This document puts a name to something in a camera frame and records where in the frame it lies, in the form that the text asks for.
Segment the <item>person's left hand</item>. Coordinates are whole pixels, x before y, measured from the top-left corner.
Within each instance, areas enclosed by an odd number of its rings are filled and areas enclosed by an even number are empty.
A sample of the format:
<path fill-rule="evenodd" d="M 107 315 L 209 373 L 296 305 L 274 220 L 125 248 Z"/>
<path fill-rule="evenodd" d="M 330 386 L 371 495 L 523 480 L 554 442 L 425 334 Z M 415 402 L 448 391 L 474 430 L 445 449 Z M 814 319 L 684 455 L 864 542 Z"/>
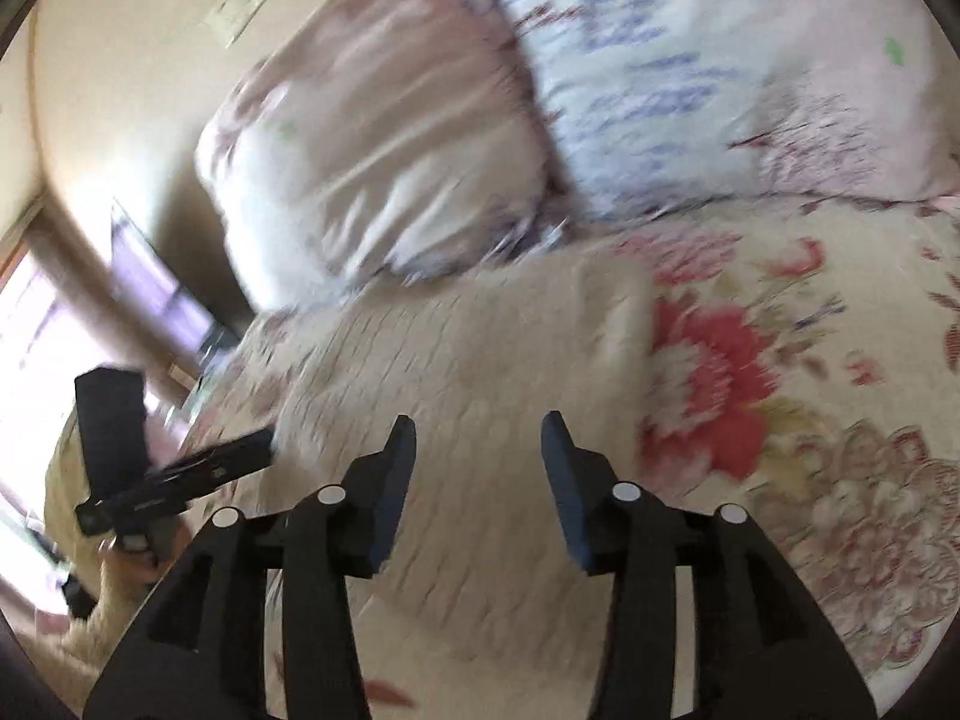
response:
<path fill-rule="evenodd" d="M 172 541 L 169 556 L 166 559 L 156 557 L 151 551 L 131 553 L 122 550 L 114 538 L 105 539 L 99 544 L 99 559 L 106 572 L 117 580 L 133 585 L 146 587 L 160 582 L 164 574 L 174 566 L 185 548 L 192 541 L 192 533 L 181 517 L 176 518 L 176 525 L 172 528 Z"/>

